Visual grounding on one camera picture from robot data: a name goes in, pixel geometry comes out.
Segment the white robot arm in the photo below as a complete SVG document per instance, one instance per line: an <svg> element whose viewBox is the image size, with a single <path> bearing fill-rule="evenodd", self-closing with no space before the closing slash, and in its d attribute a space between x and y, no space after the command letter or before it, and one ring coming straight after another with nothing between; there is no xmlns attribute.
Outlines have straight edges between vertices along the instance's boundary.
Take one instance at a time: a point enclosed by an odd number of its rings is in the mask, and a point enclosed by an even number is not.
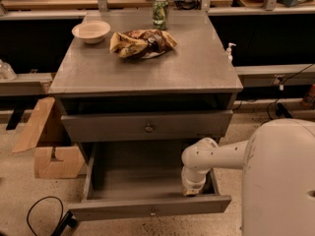
<svg viewBox="0 0 315 236"><path fill-rule="evenodd" d="M277 119L249 140L204 138L181 156L183 193L197 195L212 168L242 171L242 236L315 236L315 123Z"/></svg>

